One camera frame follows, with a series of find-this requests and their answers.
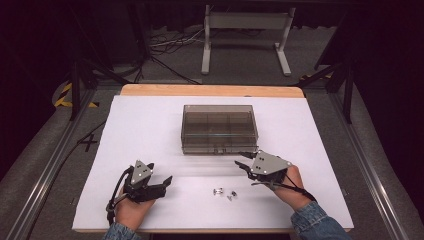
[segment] metal gripper jaw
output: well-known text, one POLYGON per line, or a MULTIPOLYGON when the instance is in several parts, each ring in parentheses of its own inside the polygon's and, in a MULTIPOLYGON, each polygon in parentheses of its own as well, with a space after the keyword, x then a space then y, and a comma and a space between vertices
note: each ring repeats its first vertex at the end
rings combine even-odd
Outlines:
POLYGON ((124 183, 124 193, 134 202, 146 202, 164 197, 166 187, 171 185, 172 176, 165 179, 162 184, 149 186, 150 177, 153 174, 154 164, 145 165, 140 160, 136 161, 133 171, 128 175, 124 183))
POLYGON ((286 175, 287 168, 292 165, 291 162, 262 150, 253 153, 240 152, 239 154, 253 159, 253 165, 249 167, 238 161, 235 161, 235 163, 246 171, 248 178, 260 182, 281 183, 286 175))

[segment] screw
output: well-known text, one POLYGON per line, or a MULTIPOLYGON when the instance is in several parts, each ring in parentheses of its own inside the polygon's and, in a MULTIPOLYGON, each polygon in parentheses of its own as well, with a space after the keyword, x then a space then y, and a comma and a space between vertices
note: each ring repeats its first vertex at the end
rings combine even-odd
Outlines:
POLYGON ((221 194, 223 192, 224 192, 224 190, 222 188, 216 188, 216 189, 213 190, 213 195, 221 194))

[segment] white board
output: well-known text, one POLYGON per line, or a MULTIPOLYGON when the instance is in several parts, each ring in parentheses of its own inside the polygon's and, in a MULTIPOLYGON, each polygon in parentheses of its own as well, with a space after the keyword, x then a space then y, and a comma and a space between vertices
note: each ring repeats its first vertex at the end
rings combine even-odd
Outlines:
POLYGON ((137 159, 154 163, 149 184, 173 176, 164 198, 140 229, 291 229, 291 208, 264 186, 251 186, 234 160, 242 156, 185 156, 181 150, 186 104, 252 105, 261 150, 299 166, 305 188, 343 228, 352 219, 306 99, 265 97, 115 96, 100 146, 80 197, 73 229, 106 231, 105 206, 122 172, 137 159), (213 195, 213 189, 224 194, 213 195), (235 191, 232 201, 227 195, 235 191))

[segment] gray carpet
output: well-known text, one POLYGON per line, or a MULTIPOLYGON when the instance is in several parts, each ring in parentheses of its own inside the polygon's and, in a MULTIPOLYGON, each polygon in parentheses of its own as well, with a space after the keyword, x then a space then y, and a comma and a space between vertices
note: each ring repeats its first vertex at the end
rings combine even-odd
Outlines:
MULTIPOLYGON (((180 74, 215 85, 271 85, 293 84, 305 74, 313 74, 313 66, 327 44, 334 29, 293 29, 286 45, 286 56, 292 76, 284 77, 273 43, 280 33, 265 31, 257 37, 236 32, 222 32, 212 41, 210 74, 200 74, 202 43, 194 43, 173 54, 157 56, 180 74)), ((141 83, 183 83, 179 77, 156 63, 143 65, 145 80, 141 83)), ((113 96, 119 88, 103 82, 95 93, 98 108, 88 108, 74 133, 69 151, 82 136, 107 119, 113 96)), ((349 233, 353 239, 390 239, 380 212, 356 163, 355 151, 337 118, 336 110, 325 90, 305 89, 312 114, 325 149, 345 196, 355 228, 349 233)), ((0 182, 0 239, 5 239, 41 175, 70 117, 70 108, 59 107, 17 159, 0 182)), ((381 147, 372 122, 360 95, 355 90, 352 105, 353 126, 366 155, 372 162, 398 214, 409 239, 424 239, 424 228, 415 207, 396 178, 381 147)), ((100 141, 102 128, 94 132, 100 141)), ((71 230, 76 203, 94 160, 98 144, 78 146, 61 169, 50 195, 32 230, 30 239, 100 239, 102 234, 77 233, 71 230)))

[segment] wrist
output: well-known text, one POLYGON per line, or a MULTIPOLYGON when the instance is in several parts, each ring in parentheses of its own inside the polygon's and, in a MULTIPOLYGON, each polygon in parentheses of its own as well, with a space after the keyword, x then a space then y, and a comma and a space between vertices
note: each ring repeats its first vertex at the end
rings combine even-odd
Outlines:
POLYGON ((295 201, 292 201, 291 203, 289 203, 289 205, 294 211, 297 211, 305 207, 306 205, 308 205, 310 202, 312 202, 311 199, 301 195, 295 201))

